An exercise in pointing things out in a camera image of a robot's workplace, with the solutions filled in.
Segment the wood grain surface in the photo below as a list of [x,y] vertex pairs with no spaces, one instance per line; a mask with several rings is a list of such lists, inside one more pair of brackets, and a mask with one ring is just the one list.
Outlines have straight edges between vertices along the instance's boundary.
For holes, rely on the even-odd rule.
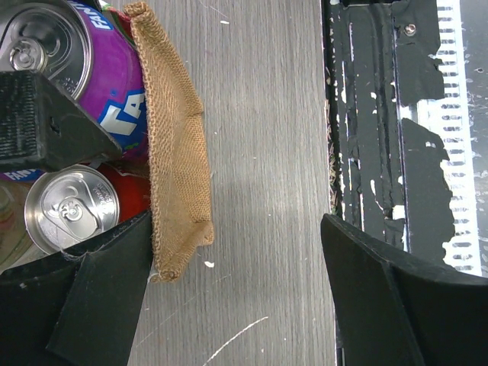
[[205,104],[217,239],[148,286],[129,365],[333,365],[319,1],[148,3]]

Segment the screw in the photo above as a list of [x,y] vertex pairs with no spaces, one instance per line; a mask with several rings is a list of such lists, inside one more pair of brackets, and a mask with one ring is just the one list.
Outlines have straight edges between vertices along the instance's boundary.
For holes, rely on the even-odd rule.
[[413,36],[417,32],[417,26],[414,24],[408,24],[405,26],[405,34],[409,37]]

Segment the purple can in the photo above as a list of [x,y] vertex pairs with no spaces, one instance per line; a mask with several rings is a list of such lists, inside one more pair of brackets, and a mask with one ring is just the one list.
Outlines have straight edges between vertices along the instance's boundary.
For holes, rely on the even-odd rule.
[[[40,70],[119,142],[124,159],[147,159],[140,61],[104,15],[72,0],[26,2],[0,14],[0,32],[0,71]],[[12,172],[0,179],[34,181],[41,174]]]

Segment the silver can lid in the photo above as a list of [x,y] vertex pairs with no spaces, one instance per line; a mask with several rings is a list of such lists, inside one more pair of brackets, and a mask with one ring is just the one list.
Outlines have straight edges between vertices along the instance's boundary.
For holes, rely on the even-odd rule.
[[30,237],[48,254],[111,229],[117,225],[119,213],[113,185],[84,165],[41,176],[30,189],[24,208]]
[[38,70],[74,99],[92,71],[92,43],[67,4],[27,3],[0,14],[0,71]]

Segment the brown burlap strip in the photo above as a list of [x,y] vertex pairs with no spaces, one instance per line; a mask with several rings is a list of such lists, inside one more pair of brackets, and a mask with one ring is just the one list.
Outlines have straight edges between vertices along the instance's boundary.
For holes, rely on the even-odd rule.
[[153,10],[144,2],[124,10],[146,87],[152,244],[159,273],[152,281],[174,281],[197,246],[214,240],[203,105]]

